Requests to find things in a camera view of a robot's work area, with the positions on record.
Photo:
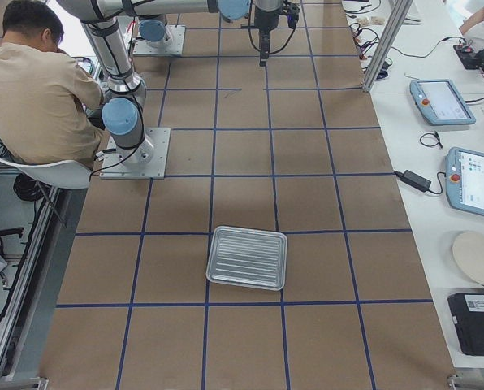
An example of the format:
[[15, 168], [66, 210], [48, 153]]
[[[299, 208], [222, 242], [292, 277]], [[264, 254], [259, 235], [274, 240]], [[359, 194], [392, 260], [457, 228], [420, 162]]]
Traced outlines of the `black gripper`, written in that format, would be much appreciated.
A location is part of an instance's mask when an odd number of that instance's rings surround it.
[[255, 0], [254, 25], [259, 29], [259, 66], [265, 66], [270, 57], [270, 31], [277, 28], [282, 14], [281, 0]]

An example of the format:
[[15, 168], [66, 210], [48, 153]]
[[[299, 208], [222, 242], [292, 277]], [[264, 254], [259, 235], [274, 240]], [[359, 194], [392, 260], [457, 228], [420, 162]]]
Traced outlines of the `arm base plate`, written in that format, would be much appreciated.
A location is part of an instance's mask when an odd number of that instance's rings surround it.
[[183, 54], [184, 25], [164, 25], [143, 20], [133, 46], [136, 57], [180, 57]]
[[118, 149], [110, 136], [107, 148], [115, 149], [115, 152], [105, 155], [99, 177], [103, 180], [163, 179], [170, 139], [170, 128], [145, 128], [144, 141], [128, 158], [131, 150]]

